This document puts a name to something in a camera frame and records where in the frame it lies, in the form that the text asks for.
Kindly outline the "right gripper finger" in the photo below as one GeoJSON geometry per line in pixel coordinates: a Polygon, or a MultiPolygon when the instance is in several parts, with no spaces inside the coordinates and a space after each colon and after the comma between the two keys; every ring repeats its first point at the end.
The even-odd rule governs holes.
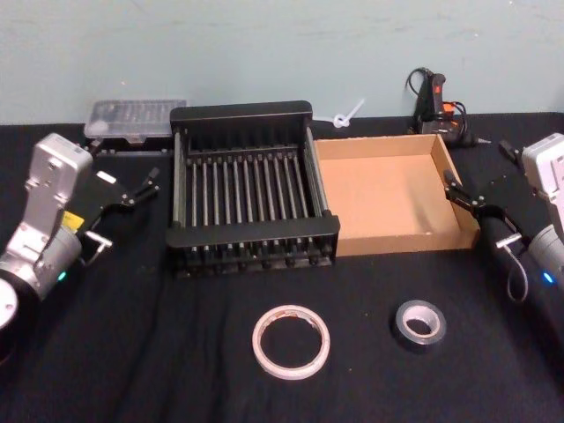
{"type": "Polygon", "coordinates": [[[501,154],[515,166],[521,166],[523,164],[522,151],[514,147],[509,141],[502,139],[499,143],[499,150],[501,154]]]}
{"type": "Polygon", "coordinates": [[[486,201],[483,196],[473,196],[455,177],[450,169],[443,171],[444,191],[446,198],[453,204],[456,204],[473,217],[480,217],[482,209],[485,207],[486,201]]]}

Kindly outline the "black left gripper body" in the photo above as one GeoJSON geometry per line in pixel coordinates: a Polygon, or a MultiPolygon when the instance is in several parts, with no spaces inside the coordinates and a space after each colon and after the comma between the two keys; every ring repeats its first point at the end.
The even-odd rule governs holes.
{"type": "Polygon", "coordinates": [[[109,212],[126,211],[130,193],[110,174],[91,172],[65,209],[65,225],[79,238],[109,212]]]}

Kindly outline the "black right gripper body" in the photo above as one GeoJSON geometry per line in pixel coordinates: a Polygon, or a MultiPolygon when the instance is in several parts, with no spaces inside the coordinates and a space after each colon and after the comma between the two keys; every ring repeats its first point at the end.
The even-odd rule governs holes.
{"type": "Polygon", "coordinates": [[[479,194],[492,210],[490,217],[503,221],[529,245],[546,228],[546,206],[533,194],[522,174],[505,174],[486,184],[479,194]]]}

